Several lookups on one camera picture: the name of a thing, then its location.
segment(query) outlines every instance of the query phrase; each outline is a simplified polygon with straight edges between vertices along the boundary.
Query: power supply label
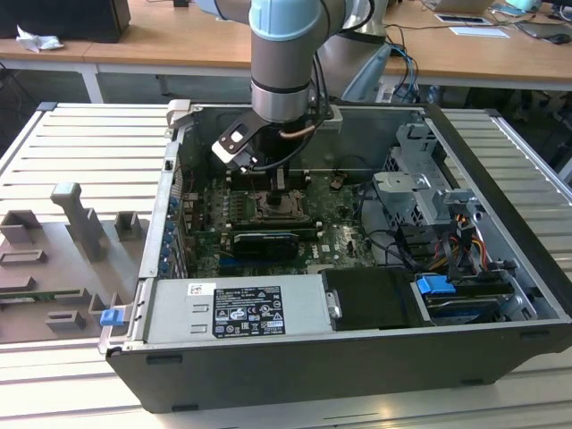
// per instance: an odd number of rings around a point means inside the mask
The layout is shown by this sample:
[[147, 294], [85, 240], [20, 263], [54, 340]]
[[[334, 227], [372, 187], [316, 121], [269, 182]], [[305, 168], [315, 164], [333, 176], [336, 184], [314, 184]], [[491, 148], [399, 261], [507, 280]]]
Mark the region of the power supply label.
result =
[[216, 338], [286, 333], [280, 286], [215, 289], [213, 307]]

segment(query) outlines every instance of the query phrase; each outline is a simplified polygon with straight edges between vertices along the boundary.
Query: green circuit board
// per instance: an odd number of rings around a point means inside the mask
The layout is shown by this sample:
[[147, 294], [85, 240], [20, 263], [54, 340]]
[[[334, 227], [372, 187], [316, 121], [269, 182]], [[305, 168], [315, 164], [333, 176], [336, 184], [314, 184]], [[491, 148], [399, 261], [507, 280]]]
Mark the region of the green circuit board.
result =
[[[240, 220], [256, 219], [259, 194], [256, 190], [231, 190], [224, 181], [213, 180], [206, 187], [199, 210], [203, 219], [202, 231], [191, 231], [193, 239], [192, 267], [190, 272], [196, 278], [285, 275], [319, 273], [325, 268], [348, 268], [375, 265], [370, 248], [358, 230], [354, 219], [358, 194], [352, 186], [332, 190], [332, 175], [312, 175], [312, 182], [304, 190], [296, 190], [304, 221], [292, 233], [300, 237], [298, 255], [280, 262], [257, 261], [245, 264], [232, 257], [228, 237], [240, 233], [231, 227]], [[268, 225], [260, 230], [270, 231]]]

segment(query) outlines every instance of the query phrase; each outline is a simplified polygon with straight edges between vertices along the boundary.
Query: aluminum profile table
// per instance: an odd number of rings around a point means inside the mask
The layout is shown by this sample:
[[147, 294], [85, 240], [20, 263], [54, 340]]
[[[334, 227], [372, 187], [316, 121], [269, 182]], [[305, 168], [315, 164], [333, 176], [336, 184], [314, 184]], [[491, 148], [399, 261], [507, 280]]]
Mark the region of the aluminum profile table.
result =
[[[460, 135], [572, 280], [572, 191], [500, 117], [484, 111], [446, 111]], [[467, 182], [446, 164], [459, 186]]]
[[[567, 237], [572, 223], [569, 189], [502, 119], [483, 111], [445, 113], [545, 246], [568, 269], [572, 247], [562, 237]], [[52, 183], [47, 186], [42, 181], [65, 176], [84, 185], [86, 198], [93, 198], [102, 217], [113, 216], [118, 206], [137, 207], [150, 215], [160, 169], [153, 162], [162, 154], [155, 156], [145, 149], [160, 152], [164, 147], [165, 114], [166, 107], [156, 105], [59, 105], [52, 113], [35, 114], [2, 160], [1, 214], [31, 201], [44, 207], [39, 215], [42, 220], [61, 220], [57, 208], [46, 206]], [[43, 147], [64, 150], [38, 150]], [[97, 160], [102, 159], [113, 168], [98, 169]], [[448, 164], [462, 185], [462, 175]], [[20, 192], [11, 191], [11, 186]], [[139, 191], [130, 193], [130, 187]], [[98, 354], [96, 343], [78, 340], [50, 343], [43, 349], [33, 349], [33, 344], [0, 349], [0, 425], [57, 425], [60, 429], [79, 425], [200, 429], [572, 426], [572, 349], [535, 357], [491, 386], [151, 415]]]

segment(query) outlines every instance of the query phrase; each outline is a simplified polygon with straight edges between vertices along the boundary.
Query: white table leg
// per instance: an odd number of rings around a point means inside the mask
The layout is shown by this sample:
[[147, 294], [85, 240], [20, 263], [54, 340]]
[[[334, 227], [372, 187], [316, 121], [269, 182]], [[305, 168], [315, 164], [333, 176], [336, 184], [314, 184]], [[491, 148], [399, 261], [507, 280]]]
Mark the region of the white table leg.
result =
[[104, 96], [101, 94], [101, 88], [99, 87], [99, 82], [97, 81], [97, 67], [93, 64], [85, 64], [85, 67], [81, 68], [81, 76], [83, 77], [83, 83], [86, 85], [86, 89], [89, 94], [89, 101], [91, 103], [104, 103]]
[[572, 181], [572, 158], [568, 159], [568, 162], [564, 164], [562, 170], [558, 173], [558, 176], [565, 183], [570, 183], [570, 181]]

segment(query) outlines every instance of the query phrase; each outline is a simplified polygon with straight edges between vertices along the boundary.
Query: tissue paper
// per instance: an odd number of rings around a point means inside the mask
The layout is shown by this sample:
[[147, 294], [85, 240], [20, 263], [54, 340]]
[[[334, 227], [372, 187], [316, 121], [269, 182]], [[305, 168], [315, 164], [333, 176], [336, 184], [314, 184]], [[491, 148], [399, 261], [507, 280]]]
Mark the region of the tissue paper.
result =
[[36, 36], [35, 34], [30, 34], [27, 31], [18, 26], [18, 34], [19, 36], [16, 38], [16, 41], [29, 49], [30, 51], [34, 51], [38, 53], [40, 50], [48, 50], [48, 49], [59, 49], [63, 47], [62, 42], [56, 36]]

